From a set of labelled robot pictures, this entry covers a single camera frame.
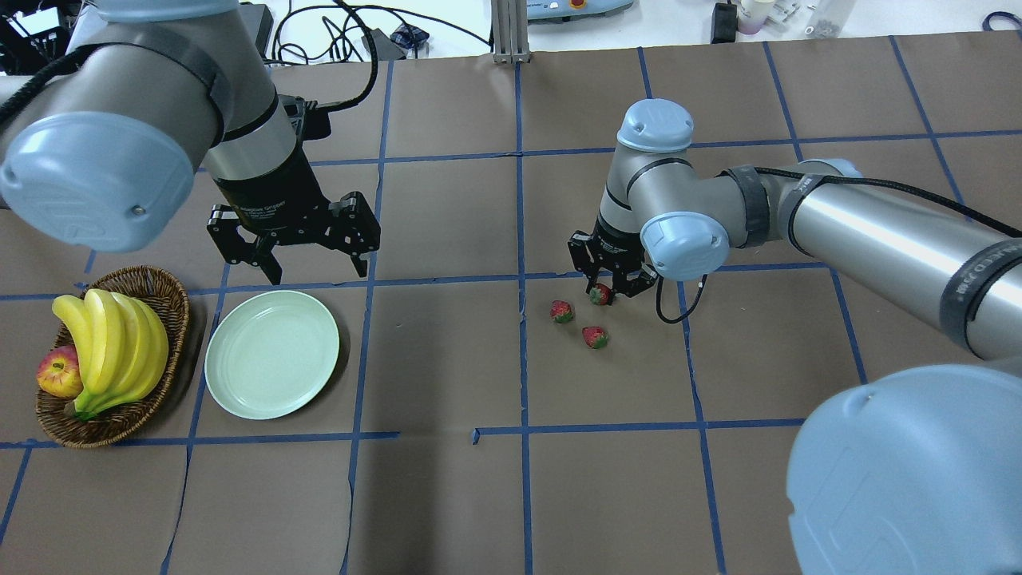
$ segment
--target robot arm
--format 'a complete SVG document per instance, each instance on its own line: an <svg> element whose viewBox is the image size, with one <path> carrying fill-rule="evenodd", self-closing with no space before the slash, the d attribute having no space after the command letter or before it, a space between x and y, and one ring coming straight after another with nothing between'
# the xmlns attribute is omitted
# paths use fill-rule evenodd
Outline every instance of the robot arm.
<svg viewBox="0 0 1022 575"><path fill-rule="evenodd" d="M376 218L360 192L323 195L301 148L307 104L277 94L237 6L97 2L107 25L50 69L66 75L44 69L0 108L10 207L68 243L134 250L164 229L203 162L228 201L207 224L226 260L279 283L272 248L316 242L365 275Z"/></svg>
<svg viewBox="0 0 1022 575"><path fill-rule="evenodd" d="M691 135L678 104L630 108L594 231L568 242L590 286L604 267L632 296L784 238L989 361L894 374L809 416L787 477L802 572L1022 572L1022 233L864 185L908 187L845 160L700 180Z"/></svg>

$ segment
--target blue device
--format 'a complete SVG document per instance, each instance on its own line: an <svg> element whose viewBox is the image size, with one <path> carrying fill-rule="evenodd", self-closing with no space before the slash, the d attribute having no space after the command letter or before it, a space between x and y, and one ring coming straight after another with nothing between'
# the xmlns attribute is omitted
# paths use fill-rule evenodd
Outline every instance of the blue device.
<svg viewBox="0 0 1022 575"><path fill-rule="evenodd" d="M606 15L621 11L634 0L530 0L526 5L529 20L562 20L574 17Z"/></svg>

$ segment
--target fruit basket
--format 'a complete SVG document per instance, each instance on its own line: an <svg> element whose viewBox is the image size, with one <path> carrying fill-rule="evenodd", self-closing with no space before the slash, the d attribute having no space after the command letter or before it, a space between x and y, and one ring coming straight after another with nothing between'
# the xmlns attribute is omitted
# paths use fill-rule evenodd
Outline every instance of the fruit basket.
<svg viewBox="0 0 1022 575"><path fill-rule="evenodd" d="M159 410L174 385L190 320L188 294L178 278L150 266L133 266L108 273L88 287L118 292L142 300L159 317L170 350L159 383L145 398L111 408L95 419L81 422L64 413L68 400L43 390L36 392L36 418L46 435L64 447L102 447L138 431ZM53 349L72 343L67 328L60 326Z"/></svg>

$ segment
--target power adapter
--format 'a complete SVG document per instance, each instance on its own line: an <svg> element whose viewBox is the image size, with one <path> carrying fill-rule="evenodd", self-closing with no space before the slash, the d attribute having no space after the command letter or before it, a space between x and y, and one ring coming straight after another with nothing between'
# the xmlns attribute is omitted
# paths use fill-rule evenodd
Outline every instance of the power adapter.
<svg viewBox="0 0 1022 575"><path fill-rule="evenodd" d="M717 2L713 6L713 19L710 22L709 43L723 44L734 42L738 33L738 6L731 3Z"/></svg>

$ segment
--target plate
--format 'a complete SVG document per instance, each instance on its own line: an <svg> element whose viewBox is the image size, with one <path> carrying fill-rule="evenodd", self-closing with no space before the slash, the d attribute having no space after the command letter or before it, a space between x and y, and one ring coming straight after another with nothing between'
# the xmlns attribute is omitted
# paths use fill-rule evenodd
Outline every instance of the plate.
<svg viewBox="0 0 1022 575"><path fill-rule="evenodd" d="M217 403L246 420L286 416L316 397L337 365L330 310L301 292L267 292L227 315L205 354Z"/></svg>

